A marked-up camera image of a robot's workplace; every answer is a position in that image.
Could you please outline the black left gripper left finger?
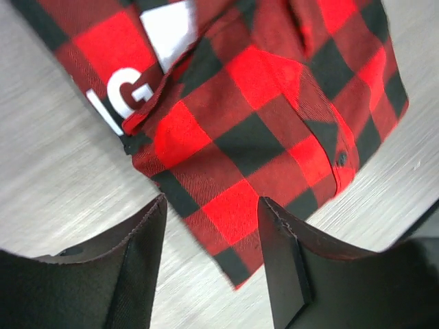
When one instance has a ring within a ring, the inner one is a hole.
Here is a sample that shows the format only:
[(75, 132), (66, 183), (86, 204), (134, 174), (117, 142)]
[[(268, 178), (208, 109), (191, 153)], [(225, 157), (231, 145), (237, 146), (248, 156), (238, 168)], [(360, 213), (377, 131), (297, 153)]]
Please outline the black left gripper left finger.
[(2, 328), (149, 328), (167, 201), (55, 256), (1, 252)]

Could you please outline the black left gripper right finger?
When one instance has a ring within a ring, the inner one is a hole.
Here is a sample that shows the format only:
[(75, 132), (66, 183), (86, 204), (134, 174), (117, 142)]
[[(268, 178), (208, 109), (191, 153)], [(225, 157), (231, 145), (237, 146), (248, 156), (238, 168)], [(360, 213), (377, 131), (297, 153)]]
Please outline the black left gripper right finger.
[(275, 328), (437, 328), (438, 213), (382, 252), (258, 203)]

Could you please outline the red black plaid shirt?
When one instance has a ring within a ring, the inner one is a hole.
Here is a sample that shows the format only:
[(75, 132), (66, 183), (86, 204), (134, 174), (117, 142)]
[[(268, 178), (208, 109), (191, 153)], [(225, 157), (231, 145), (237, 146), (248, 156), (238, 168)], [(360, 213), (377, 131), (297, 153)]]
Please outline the red black plaid shirt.
[(308, 219), (408, 107), (380, 1), (14, 1), (235, 287), (257, 204)]

